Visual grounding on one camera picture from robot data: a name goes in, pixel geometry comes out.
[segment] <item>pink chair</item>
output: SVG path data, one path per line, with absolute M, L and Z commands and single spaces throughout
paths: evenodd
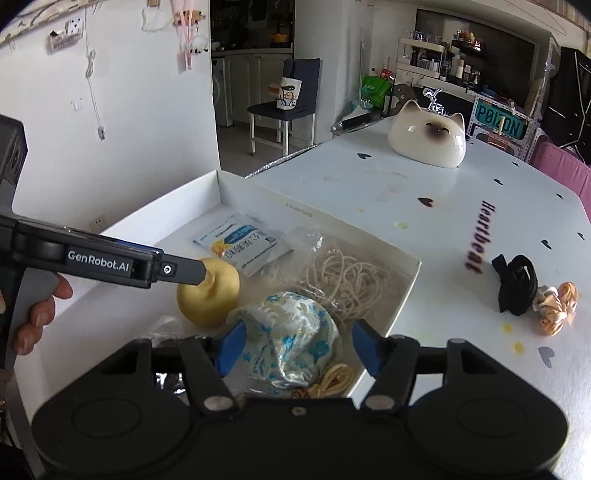
M 537 147 L 531 165 L 575 192 L 591 221 L 591 168 L 550 142 Z

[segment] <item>cat-shaped ceramic bowl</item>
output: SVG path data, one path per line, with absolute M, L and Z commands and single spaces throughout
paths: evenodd
M 464 117 L 438 115 L 409 100 L 394 119 L 388 142 L 396 153 L 437 167 L 455 168 L 466 154 Z

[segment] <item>snack packet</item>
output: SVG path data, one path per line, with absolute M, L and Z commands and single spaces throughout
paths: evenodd
M 281 236 L 249 216 L 235 213 L 193 241 L 250 277 L 291 251 Z

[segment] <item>white cardboard box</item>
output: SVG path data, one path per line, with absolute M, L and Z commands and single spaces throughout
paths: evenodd
M 210 172 L 132 213 L 104 234 L 155 245 L 172 255 L 201 258 L 210 255 L 192 241 L 198 231 L 233 211 L 246 213 L 273 230 L 288 232 L 296 226 L 320 229 L 371 251 L 377 260 L 393 267 L 401 276 L 400 299 L 392 317 L 372 325 L 380 334 L 389 334 L 417 278 L 420 260 L 348 223 L 233 174 Z M 174 284 L 159 281 L 144 290 L 82 278 L 69 280 L 74 298 L 59 302 L 56 319 L 44 331 L 43 340 L 33 354 L 19 358 L 15 368 L 29 419 L 48 398 L 130 340 L 141 337 L 162 316 L 183 318 Z M 257 293 L 256 283 L 241 281 L 241 300 L 267 294 Z M 345 361 L 354 367 L 357 384 L 364 370 L 352 347 L 346 350 Z

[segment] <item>table surface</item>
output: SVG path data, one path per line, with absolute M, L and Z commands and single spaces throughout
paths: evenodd
M 423 266 L 393 333 L 428 346 L 465 338 L 532 383 L 570 423 L 555 473 L 565 480 L 591 478 L 591 225 L 579 198 L 478 140 L 468 142 L 459 168 L 402 157 L 388 144 L 390 125 L 385 119 L 335 138 L 253 180 L 420 258 Z M 495 210 L 478 274 L 465 263 L 482 202 Z M 540 285 L 575 282 L 580 300 L 573 326 L 546 337 L 531 310 L 521 317 L 500 313 L 500 281 L 490 263 L 499 254 L 508 262 L 527 256 Z M 540 347 L 554 356 L 544 362 Z M 441 375 L 420 377 L 413 398 L 440 385 Z M 361 397 L 370 386 L 360 387 Z

